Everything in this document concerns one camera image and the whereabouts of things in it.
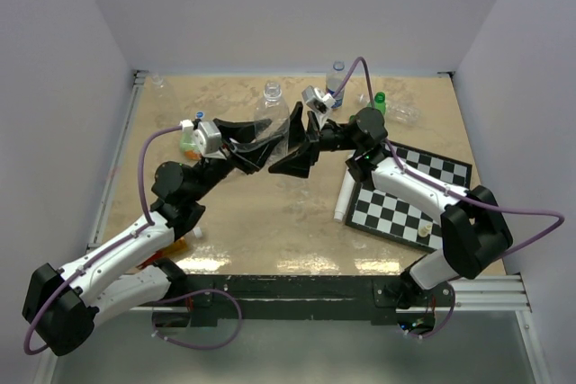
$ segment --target white wall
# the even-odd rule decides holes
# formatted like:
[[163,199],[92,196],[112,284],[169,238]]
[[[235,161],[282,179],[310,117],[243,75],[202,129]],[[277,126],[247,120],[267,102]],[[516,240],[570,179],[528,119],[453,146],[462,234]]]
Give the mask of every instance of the white wall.
[[81,254],[130,69],[95,0],[0,0],[0,382],[31,382],[31,273]]
[[[565,213],[507,260],[526,281],[556,384],[576,376],[576,0],[498,0],[455,75],[482,181],[500,203]],[[515,239],[548,220],[507,218]]]
[[455,70],[496,0],[97,0],[132,65],[168,72]]

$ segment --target cable connector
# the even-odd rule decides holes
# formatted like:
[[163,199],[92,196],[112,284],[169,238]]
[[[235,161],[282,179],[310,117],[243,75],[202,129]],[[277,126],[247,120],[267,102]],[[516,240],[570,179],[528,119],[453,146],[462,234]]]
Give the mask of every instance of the cable connector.
[[194,123],[191,120],[181,121],[180,126],[184,134],[192,134],[194,131]]

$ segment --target green bottle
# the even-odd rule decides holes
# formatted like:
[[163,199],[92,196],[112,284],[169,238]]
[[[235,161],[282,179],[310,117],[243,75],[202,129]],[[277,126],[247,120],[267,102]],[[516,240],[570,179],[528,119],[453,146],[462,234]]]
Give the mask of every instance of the green bottle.
[[374,97],[374,108],[382,113],[382,116],[386,114],[386,95],[384,92],[378,92]]

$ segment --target green bottle cap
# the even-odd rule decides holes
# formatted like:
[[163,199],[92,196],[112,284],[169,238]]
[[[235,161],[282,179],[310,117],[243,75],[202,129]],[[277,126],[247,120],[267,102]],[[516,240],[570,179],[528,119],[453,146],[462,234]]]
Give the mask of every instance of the green bottle cap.
[[384,92],[378,92],[376,94],[376,96],[374,97],[375,103],[383,103],[385,100],[386,100],[386,95],[384,94]]

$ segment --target white cylinder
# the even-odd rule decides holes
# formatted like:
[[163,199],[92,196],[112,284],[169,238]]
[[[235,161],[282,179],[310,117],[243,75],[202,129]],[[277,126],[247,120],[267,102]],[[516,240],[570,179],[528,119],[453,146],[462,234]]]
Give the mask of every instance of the white cylinder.
[[354,178],[346,170],[344,180],[342,181],[342,187],[340,188],[340,194],[338,195],[338,201],[336,201],[336,208],[334,209],[335,220],[341,222],[344,219],[348,204],[350,203],[350,198],[352,197],[352,191],[354,190],[354,184]]

